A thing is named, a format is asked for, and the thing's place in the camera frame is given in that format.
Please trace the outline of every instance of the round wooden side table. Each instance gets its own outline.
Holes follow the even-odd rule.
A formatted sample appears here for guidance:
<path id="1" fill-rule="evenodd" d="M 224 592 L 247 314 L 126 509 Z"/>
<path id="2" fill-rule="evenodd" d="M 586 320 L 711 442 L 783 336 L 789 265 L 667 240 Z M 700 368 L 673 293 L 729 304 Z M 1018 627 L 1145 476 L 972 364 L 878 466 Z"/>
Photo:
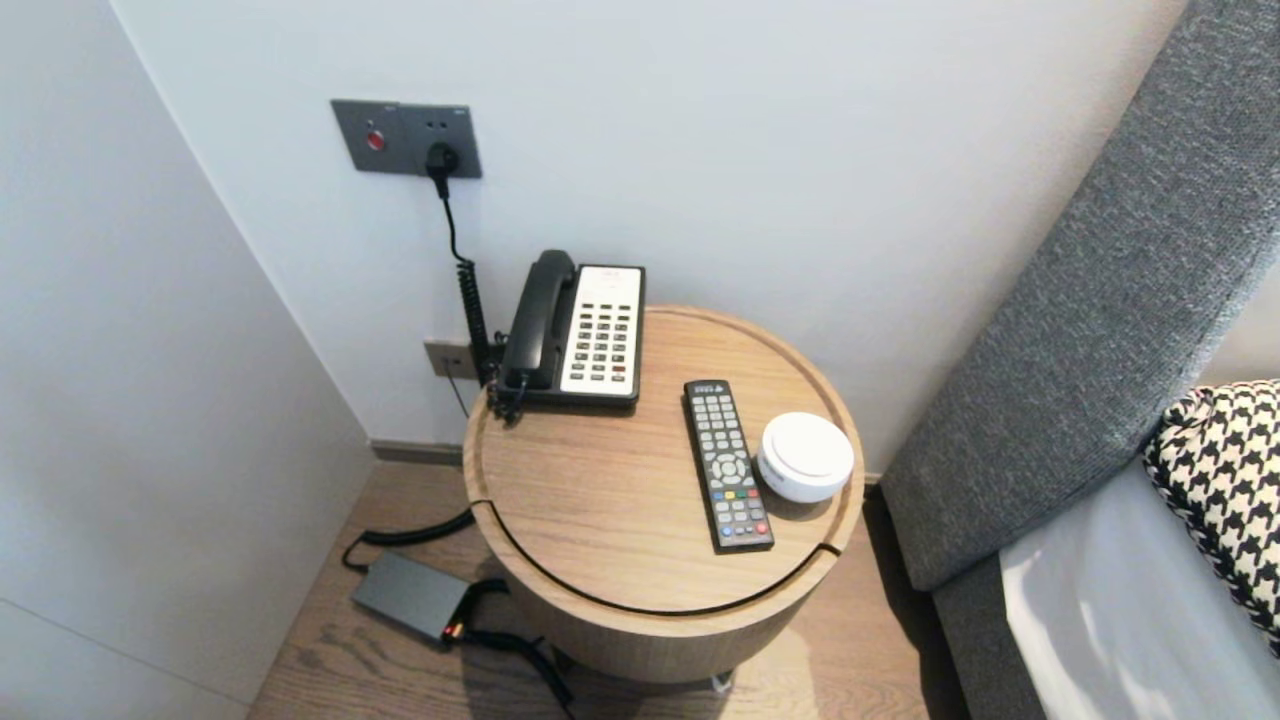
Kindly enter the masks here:
<path id="1" fill-rule="evenodd" d="M 733 388 L 748 448 L 776 415 L 829 419 L 854 445 L 849 484 L 794 505 L 760 483 L 765 552 L 717 555 L 681 407 L 684 383 Z M 471 411 L 463 471 L 476 524 L 511 592 L 556 648 L 655 683 L 707 679 L 759 652 L 835 565 L 858 521 L 863 451 L 840 396 L 808 360 L 736 318 L 646 307 L 640 401 L 627 416 L 526 407 L 506 428 Z"/>

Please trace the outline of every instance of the white round device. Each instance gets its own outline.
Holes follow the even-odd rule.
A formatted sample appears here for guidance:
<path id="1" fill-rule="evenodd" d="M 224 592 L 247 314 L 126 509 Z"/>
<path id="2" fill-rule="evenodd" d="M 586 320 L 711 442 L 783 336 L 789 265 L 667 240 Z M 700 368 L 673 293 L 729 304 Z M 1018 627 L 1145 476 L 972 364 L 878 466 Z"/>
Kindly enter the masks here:
<path id="1" fill-rule="evenodd" d="M 764 427 L 756 460 L 773 492 L 792 502 L 820 502 L 849 482 L 854 446 L 826 418 L 785 413 Z"/>

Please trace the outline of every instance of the wall outlet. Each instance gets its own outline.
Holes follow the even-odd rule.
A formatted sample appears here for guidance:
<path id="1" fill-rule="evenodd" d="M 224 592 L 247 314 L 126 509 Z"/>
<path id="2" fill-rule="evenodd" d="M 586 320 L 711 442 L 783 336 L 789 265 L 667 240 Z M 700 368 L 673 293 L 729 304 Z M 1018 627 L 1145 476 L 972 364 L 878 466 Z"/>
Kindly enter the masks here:
<path id="1" fill-rule="evenodd" d="M 443 141 L 458 154 L 458 169 L 451 177 L 480 177 L 480 152 L 466 105 L 366 100 L 330 100 L 330 105 L 357 170 L 426 177 L 426 151 Z"/>
<path id="2" fill-rule="evenodd" d="M 426 359 L 431 363 L 431 370 L 436 377 L 453 379 L 476 378 L 476 368 L 471 363 L 471 345 L 466 342 L 448 342 L 429 340 L 422 343 L 426 347 Z"/>

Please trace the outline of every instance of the houndstooth pillow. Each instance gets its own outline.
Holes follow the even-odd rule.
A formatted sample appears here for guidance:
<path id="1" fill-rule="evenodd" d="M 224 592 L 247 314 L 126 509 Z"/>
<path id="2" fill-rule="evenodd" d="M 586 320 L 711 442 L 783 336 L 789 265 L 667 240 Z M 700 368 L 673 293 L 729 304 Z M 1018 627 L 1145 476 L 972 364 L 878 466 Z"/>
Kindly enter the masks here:
<path id="1" fill-rule="evenodd" d="M 1165 411 L 1144 465 L 1280 657 L 1280 380 L 1190 391 Z"/>

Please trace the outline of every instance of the telephone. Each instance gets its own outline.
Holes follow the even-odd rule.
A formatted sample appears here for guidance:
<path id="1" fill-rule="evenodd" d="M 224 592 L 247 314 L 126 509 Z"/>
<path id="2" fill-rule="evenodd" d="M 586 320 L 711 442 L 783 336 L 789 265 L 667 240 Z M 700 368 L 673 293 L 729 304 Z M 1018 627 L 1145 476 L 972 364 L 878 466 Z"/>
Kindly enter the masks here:
<path id="1" fill-rule="evenodd" d="M 504 402 L 627 407 L 640 398 L 644 268 L 579 265 L 547 250 L 529 269 L 495 379 Z"/>

